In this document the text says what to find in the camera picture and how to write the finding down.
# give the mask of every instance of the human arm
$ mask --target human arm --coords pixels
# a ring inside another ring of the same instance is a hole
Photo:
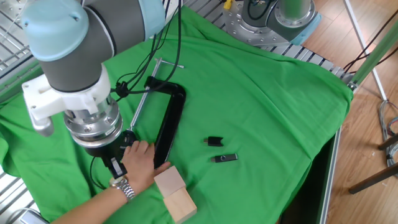
[[[166,162],[158,169],[154,169],[154,156],[154,144],[148,144],[146,141],[135,141],[124,151],[122,163],[127,169],[126,177],[136,196],[153,184],[156,175],[170,166],[170,162]],[[108,188],[70,210],[53,224],[100,224],[125,203],[127,198],[121,190]]]

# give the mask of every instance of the green cloth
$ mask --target green cloth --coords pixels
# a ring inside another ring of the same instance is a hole
[[[341,126],[353,93],[333,74],[311,63],[276,55],[240,42],[188,8],[182,10],[182,50],[171,82],[187,100],[169,161],[177,167],[198,207],[189,223],[275,223],[302,184],[313,158]],[[151,42],[108,60],[111,83],[135,71]],[[155,57],[173,62],[177,21]],[[146,75],[150,75],[151,62]],[[159,79],[172,66],[162,64]],[[145,78],[138,84],[141,89]],[[141,95],[119,102],[128,127]],[[155,141],[169,96],[151,93],[137,123],[142,139]],[[45,138],[30,123],[22,95],[0,110],[0,161],[24,179],[44,218],[53,221],[100,192],[89,179],[91,158],[77,146],[62,114]],[[208,147],[207,136],[224,137]],[[210,158],[237,153],[232,162]],[[100,159],[93,176],[111,177]],[[107,223],[173,223],[156,187],[118,210]]]

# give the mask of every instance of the silver wristwatch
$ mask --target silver wristwatch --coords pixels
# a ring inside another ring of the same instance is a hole
[[[136,194],[134,193],[134,190],[131,188],[129,185],[129,181],[127,180],[127,177],[119,177],[116,180],[112,177],[111,180],[109,181],[109,186],[113,187],[115,189],[120,189],[123,191],[123,193],[127,197],[127,202],[132,200]]]

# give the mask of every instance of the wooden cube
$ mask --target wooden cube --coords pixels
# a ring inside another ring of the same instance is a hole
[[[175,166],[172,166],[163,173],[157,175],[155,177],[155,182],[165,198],[181,188],[186,187],[184,180]]]
[[[185,187],[164,198],[163,201],[176,224],[183,223],[197,212],[197,206]]]

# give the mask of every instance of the human hand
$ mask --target human hand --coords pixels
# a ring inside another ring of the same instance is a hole
[[[170,166],[165,162],[159,168],[154,168],[155,145],[146,141],[135,141],[124,151],[122,163],[127,170],[127,179],[135,195],[146,190],[154,183],[154,177]]]

